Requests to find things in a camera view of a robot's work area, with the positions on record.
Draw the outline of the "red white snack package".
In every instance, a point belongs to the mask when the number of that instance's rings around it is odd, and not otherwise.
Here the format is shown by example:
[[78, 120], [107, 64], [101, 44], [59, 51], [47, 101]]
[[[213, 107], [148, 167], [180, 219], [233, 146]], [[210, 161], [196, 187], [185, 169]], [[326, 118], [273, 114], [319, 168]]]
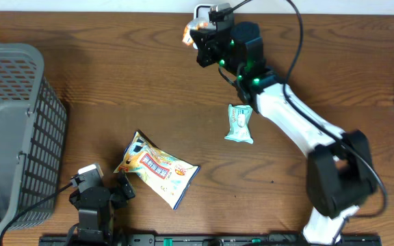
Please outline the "red white snack package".
[[114, 171], [137, 174], [176, 210], [200, 167], [164, 152], [137, 131]]

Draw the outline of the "green wet wipes pack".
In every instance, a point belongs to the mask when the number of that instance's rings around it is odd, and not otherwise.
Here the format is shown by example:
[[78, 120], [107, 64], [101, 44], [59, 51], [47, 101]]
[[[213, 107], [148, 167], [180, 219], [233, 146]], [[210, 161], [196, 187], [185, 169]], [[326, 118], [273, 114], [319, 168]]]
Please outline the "green wet wipes pack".
[[234, 106], [230, 104], [228, 106], [228, 121], [230, 129], [224, 138], [231, 141], [253, 144], [254, 140], [251, 138], [248, 128], [252, 112], [252, 107], [249, 105]]

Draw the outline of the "orange tissue pack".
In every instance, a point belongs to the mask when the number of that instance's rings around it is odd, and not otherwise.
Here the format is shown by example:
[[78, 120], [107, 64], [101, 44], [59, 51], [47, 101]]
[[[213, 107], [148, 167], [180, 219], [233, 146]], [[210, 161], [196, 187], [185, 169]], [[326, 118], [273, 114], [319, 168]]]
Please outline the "orange tissue pack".
[[191, 46], [194, 43], [194, 40], [191, 37], [191, 31], [198, 31], [199, 29], [207, 29], [208, 26], [209, 26], [208, 18], [198, 17], [191, 20], [184, 29], [182, 42], [187, 46]]

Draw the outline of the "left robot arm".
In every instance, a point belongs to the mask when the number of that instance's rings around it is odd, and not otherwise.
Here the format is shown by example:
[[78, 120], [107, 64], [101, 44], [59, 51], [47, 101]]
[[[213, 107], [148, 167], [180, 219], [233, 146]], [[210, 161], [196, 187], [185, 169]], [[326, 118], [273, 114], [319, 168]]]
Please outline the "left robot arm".
[[96, 169], [71, 178], [76, 190], [69, 201], [77, 209], [79, 222], [66, 237], [66, 245], [115, 245], [114, 212], [127, 206], [135, 190], [124, 171], [118, 172], [116, 186], [108, 188]]

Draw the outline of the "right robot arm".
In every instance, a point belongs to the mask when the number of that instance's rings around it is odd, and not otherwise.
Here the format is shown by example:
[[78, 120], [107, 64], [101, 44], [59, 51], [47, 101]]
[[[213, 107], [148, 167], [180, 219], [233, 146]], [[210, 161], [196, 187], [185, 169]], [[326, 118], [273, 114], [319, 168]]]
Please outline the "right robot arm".
[[327, 122], [293, 93], [267, 66], [257, 24], [214, 25], [197, 18], [187, 24], [183, 42], [197, 48], [200, 66], [218, 64], [220, 72], [233, 74], [230, 83], [241, 100], [277, 125], [305, 155], [306, 192], [313, 210], [301, 243], [364, 245], [366, 239], [348, 238], [342, 230], [382, 184], [367, 137]]

